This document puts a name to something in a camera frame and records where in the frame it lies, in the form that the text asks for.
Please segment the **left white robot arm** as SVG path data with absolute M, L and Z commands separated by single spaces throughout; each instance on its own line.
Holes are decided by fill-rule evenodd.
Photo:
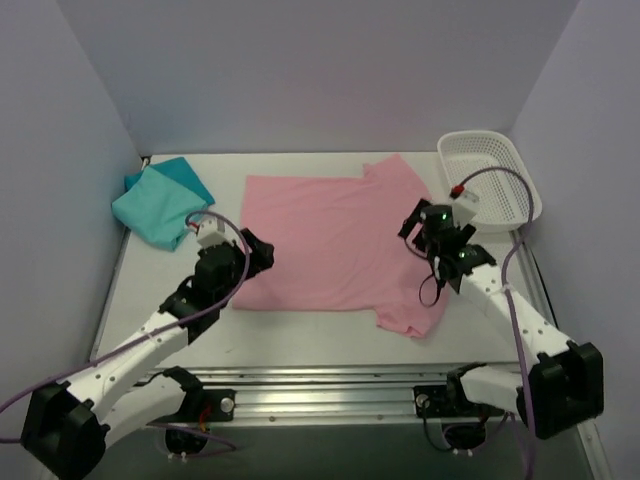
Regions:
M 240 234 L 238 241 L 219 232 L 199 237 L 193 274 L 133 335 L 97 364 L 32 392 L 20 443 L 57 478 L 83 479 L 130 433 L 200 411 L 203 384 L 182 367 L 137 383 L 214 325 L 242 283 L 273 266 L 273 245 L 248 229 Z

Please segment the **pink t shirt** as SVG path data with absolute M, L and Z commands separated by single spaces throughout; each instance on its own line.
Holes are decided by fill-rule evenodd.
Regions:
M 256 311 L 372 310 L 379 327 L 424 337 L 444 316 L 429 265 L 398 236 L 430 194 L 398 154 L 361 177 L 247 178 L 241 223 L 274 246 L 271 269 L 247 281 L 233 306 Z

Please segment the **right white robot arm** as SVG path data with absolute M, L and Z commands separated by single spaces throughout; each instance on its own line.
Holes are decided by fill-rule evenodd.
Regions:
M 506 339 L 519 370 L 483 362 L 447 375 L 444 400 L 455 412 L 486 405 L 516 413 L 536 438 L 546 440 L 604 411 L 604 360 L 590 342 L 578 344 L 548 322 L 506 279 L 505 267 L 471 241 L 475 229 L 459 227 L 447 204 L 418 201 L 398 233 L 426 260 L 436 289 L 465 298 Z

